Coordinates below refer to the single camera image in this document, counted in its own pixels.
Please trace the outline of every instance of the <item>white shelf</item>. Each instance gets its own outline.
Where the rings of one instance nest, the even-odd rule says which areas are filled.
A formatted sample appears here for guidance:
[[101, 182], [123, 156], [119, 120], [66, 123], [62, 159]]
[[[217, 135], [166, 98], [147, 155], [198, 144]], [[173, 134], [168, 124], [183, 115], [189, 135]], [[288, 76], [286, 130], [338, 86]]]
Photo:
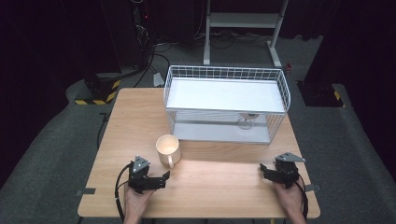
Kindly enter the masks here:
[[285, 113], [271, 80], [175, 77], [166, 108]]
[[275, 28], [278, 13], [215, 13], [210, 14], [211, 27]]

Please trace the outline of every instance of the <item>gray carpet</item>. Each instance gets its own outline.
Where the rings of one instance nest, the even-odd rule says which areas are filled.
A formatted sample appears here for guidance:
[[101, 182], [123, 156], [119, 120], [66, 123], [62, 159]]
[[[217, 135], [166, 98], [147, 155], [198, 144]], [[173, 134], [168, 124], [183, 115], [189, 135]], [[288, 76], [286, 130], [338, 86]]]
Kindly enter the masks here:
[[[273, 67], [265, 38], [245, 41], [227, 49], [212, 48], [212, 65]], [[354, 113], [342, 85], [335, 84], [346, 107], [307, 107], [296, 85], [315, 56], [319, 39], [303, 41], [279, 38], [276, 50], [283, 64], [291, 63], [287, 77], [291, 93], [290, 121], [311, 181], [317, 192], [319, 218], [308, 223], [396, 223], [396, 186]], [[216, 42], [223, 48], [230, 42]], [[197, 47], [161, 45], [156, 50], [171, 64], [202, 65], [203, 44]], [[165, 78], [167, 62], [156, 56], [153, 67]], [[141, 74], [121, 81], [121, 88], [133, 87]], [[97, 152], [97, 139], [104, 115], [113, 105], [75, 105], [82, 80], [65, 95], [70, 104], [36, 137], [0, 191], [0, 223], [120, 223], [119, 218], [83, 218], [77, 213], [79, 189], [84, 189]], [[137, 88], [153, 86], [148, 70]], [[156, 223], [197, 223], [190, 219], [158, 219]], [[236, 219], [234, 223], [269, 223], [269, 220]]]

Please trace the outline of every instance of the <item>yellow and black tape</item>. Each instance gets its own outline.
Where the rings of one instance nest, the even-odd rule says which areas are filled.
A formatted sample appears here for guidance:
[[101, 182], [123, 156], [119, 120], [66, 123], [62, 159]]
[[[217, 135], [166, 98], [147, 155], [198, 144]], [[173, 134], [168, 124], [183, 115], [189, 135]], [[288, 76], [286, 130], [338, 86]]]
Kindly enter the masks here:
[[117, 88], [120, 85], [120, 81], [116, 81], [111, 86], [109, 93], [106, 97], [102, 97], [100, 99], [75, 99], [77, 105], [107, 105], [110, 104], [114, 97], [116, 96]]
[[338, 93], [338, 91], [334, 91], [334, 96], [335, 96], [335, 99], [339, 102], [339, 104], [343, 104], [342, 107], [346, 107], [346, 105], [341, 100], [341, 95], [340, 95], [340, 93]]

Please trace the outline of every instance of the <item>white stand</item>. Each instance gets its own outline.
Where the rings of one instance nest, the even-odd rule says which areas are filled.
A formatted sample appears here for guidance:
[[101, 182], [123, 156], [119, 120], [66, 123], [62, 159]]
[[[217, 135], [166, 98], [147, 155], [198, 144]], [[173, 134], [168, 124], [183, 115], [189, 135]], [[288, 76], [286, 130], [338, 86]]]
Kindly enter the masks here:
[[288, 2], [289, 0], [283, 0], [280, 12], [273, 14], [211, 13], [210, 0], [207, 0], [204, 64], [210, 65], [210, 27], [272, 28], [274, 29], [273, 39], [271, 41], [267, 41], [267, 46], [273, 59], [274, 67], [282, 67], [276, 53], [275, 44], [283, 18], [285, 17]]

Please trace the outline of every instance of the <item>human hand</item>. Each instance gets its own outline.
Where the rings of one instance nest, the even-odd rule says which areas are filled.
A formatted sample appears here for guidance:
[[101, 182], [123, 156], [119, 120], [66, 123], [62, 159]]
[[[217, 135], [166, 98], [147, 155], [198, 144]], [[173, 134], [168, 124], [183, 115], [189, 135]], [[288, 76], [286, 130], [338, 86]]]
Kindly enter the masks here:
[[[293, 224], [305, 224], [306, 221], [303, 216], [303, 194], [296, 184], [292, 184], [290, 188], [286, 189], [284, 184], [274, 183], [277, 192], [277, 198], [280, 205], [285, 210], [286, 215]], [[303, 180], [299, 178], [297, 183], [302, 186]]]
[[155, 190], [146, 190], [143, 194], [136, 193], [127, 184], [124, 187], [125, 219], [124, 224], [137, 224], [145, 212], [149, 198]]

